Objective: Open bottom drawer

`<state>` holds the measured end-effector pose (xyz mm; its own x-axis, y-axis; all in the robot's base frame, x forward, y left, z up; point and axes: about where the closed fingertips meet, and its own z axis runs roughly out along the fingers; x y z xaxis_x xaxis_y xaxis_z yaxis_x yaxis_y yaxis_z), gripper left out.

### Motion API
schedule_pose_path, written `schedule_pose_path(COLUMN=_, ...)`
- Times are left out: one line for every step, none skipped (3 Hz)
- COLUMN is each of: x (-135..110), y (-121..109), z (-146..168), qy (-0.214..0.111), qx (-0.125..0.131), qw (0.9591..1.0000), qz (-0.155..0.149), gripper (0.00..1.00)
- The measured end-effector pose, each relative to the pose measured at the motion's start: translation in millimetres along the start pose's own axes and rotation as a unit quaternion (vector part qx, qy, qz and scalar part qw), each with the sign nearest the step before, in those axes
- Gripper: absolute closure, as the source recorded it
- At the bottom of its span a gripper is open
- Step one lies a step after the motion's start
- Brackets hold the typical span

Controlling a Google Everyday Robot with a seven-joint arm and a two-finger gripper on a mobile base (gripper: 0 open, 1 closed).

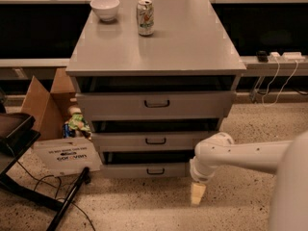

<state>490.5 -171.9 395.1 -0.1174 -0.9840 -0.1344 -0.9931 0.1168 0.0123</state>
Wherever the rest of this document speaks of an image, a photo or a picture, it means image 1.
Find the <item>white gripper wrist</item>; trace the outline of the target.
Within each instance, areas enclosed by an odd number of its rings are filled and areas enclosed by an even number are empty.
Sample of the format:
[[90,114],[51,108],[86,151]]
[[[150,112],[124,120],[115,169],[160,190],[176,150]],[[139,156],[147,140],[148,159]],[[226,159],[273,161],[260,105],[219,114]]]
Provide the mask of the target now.
[[199,205],[206,191],[206,185],[215,175],[215,168],[201,164],[196,157],[190,159],[190,174],[195,182],[191,185],[191,204]]

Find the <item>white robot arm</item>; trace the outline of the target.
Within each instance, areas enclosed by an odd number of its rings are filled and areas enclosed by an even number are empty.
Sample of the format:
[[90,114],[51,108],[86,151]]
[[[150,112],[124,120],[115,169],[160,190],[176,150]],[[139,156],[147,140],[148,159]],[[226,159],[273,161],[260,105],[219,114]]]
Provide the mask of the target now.
[[274,174],[269,231],[308,231],[308,132],[291,141],[242,144],[235,144],[226,133],[216,133],[195,146],[190,174],[206,184],[220,166]]

